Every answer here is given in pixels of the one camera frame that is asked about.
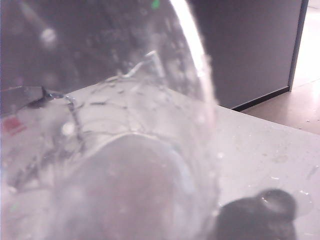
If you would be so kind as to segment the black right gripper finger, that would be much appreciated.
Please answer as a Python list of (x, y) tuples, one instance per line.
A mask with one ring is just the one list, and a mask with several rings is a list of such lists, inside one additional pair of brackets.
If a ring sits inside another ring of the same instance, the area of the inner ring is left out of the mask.
[(279, 188), (265, 189), (224, 205), (216, 219), (216, 240), (296, 240), (297, 203)]

